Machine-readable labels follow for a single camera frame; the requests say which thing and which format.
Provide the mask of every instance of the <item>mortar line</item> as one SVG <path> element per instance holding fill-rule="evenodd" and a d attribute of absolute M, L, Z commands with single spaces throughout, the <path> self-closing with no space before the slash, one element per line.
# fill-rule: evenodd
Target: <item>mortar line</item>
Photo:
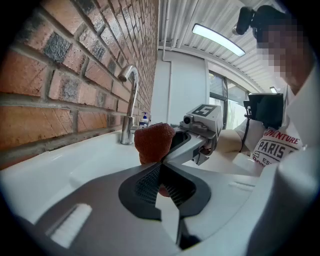
<path fill-rule="evenodd" d="M 57 21 L 53 16 L 51 16 L 50 13 L 48 13 L 43 7 L 39 6 L 37 8 L 37 13 L 47 22 L 52 24 L 52 26 L 55 28 L 55 31 L 63 38 L 65 38 L 69 43 L 72 43 L 76 45 L 77 47 L 82 50 L 87 57 L 90 58 L 93 62 L 95 62 L 102 70 L 104 70 L 114 81 L 121 84 L 122 87 L 124 87 L 125 90 L 128 91 L 128 89 L 123 85 L 123 83 L 114 76 L 86 47 L 84 47 L 79 41 L 75 40 L 72 34 L 64 27 L 62 26 L 59 21 Z"/>
<path fill-rule="evenodd" d="M 47 68 L 47 72 L 45 74 L 45 80 L 43 83 L 43 87 L 41 89 L 41 98 L 43 100 L 47 100 L 49 97 L 49 91 L 50 91 L 50 87 L 51 87 L 51 81 L 52 81 L 52 77 L 54 74 L 54 69 L 51 66 L 48 66 Z"/>
<path fill-rule="evenodd" d="M 80 36 L 83 34 L 83 32 L 85 32 L 85 30 L 87 29 L 87 24 L 86 23 L 82 23 L 74 32 L 73 34 L 73 38 L 75 40 L 79 40 Z"/>
<path fill-rule="evenodd" d="M 71 110 L 71 111 L 83 111 L 83 112 L 113 113 L 120 116 L 126 115 L 125 113 L 121 113 L 118 111 L 105 109 L 97 106 L 77 104 L 73 102 L 60 101 L 56 99 L 48 99 L 44 101 L 43 99 L 37 96 L 3 93 L 3 92 L 0 93 L 0 106 L 52 108 L 52 109 L 64 109 L 64 110 Z"/>
<path fill-rule="evenodd" d="M 55 134 L 55 136 L 58 136 L 57 133 L 56 133 L 56 131 L 55 131 L 55 129 L 52 127 L 50 121 L 48 120 L 47 115 L 46 115 L 46 113 L 44 112 L 43 109 L 41 109 L 41 113 L 44 115 L 45 120 L 46 120 L 47 123 L 50 125 L 51 130 L 53 131 L 53 133 Z"/>
<path fill-rule="evenodd" d="M 65 128 L 65 126 L 63 125 L 63 123 L 61 122 L 60 118 L 58 117 L 58 115 L 57 115 L 57 113 L 56 113 L 56 108 L 53 109 L 53 113 L 54 113 L 56 119 L 58 119 L 59 124 L 62 126 L 62 128 L 64 129 L 64 131 L 65 131 L 66 133 L 68 133 L 67 130 L 66 130 L 66 128 Z"/>
<path fill-rule="evenodd" d="M 89 57 L 86 56 L 85 57 L 85 61 L 83 62 L 83 65 L 82 65 L 81 71 L 80 71 L 80 77 L 81 78 L 83 78 L 85 76 L 88 64 L 89 64 Z"/>
<path fill-rule="evenodd" d="M 72 132 L 77 133 L 78 132 L 78 110 L 72 111 Z"/>

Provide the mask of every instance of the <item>brick wall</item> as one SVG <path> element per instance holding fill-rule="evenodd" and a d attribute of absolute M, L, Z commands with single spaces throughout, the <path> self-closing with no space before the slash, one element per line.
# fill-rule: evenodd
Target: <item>brick wall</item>
<path fill-rule="evenodd" d="M 16 35 L 0 70 L 1 169 L 120 130 L 139 71 L 134 116 L 150 112 L 158 0 L 46 0 Z"/>

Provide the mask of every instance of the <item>window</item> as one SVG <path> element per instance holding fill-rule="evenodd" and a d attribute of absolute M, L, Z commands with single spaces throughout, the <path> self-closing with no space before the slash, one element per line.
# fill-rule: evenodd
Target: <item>window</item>
<path fill-rule="evenodd" d="M 246 108 L 244 101 L 247 100 L 247 91 L 230 80 L 227 80 L 228 109 L 226 129 L 233 130 L 239 126 L 246 118 Z"/>
<path fill-rule="evenodd" d="M 234 129 L 246 118 L 244 101 L 248 92 L 237 83 L 209 71 L 210 99 L 209 104 L 221 106 L 223 129 Z"/>
<path fill-rule="evenodd" d="M 209 71 L 209 83 L 210 83 L 210 99 L 209 103 L 213 105 L 221 106 L 223 126 L 227 125 L 227 111 L 228 111 L 228 91 L 226 78 L 218 75 L 212 71 Z"/>

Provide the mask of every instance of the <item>white wall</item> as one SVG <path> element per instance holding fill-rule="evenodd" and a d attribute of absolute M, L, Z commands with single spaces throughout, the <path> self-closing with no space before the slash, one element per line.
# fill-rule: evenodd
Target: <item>white wall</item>
<path fill-rule="evenodd" d="M 202 58 L 166 50 L 165 60 L 172 61 L 171 100 L 168 102 L 170 63 L 162 61 L 162 53 L 162 50 L 158 51 L 151 101 L 151 123 L 167 122 L 169 104 L 168 123 L 179 124 L 188 111 L 209 100 L 206 64 Z"/>
<path fill-rule="evenodd" d="M 161 61 L 158 53 L 150 109 L 150 114 L 152 115 L 151 124 L 167 122 L 169 78 L 170 63 Z"/>

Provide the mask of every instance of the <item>cable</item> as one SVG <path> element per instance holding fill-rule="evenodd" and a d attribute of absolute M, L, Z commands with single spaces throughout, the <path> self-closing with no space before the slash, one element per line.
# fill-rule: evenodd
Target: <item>cable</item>
<path fill-rule="evenodd" d="M 244 132 L 244 136 L 243 136 L 242 144 L 241 144 L 241 149 L 239 150 L 239 153 L 241 153 L 241 150 L 242 150 L 242 148 L 244 147 L 244 144 L 245 144 L 245 141 L 246 141 L 246 138 L 247 138 L 247 134 L 248 134 L 248 130 L 249 130 L 250 117 L 249 117 L 248 114 L 245 114 L 244 116 L 245 116 L 247 119 L 246 119 L 245 132 Z"/>

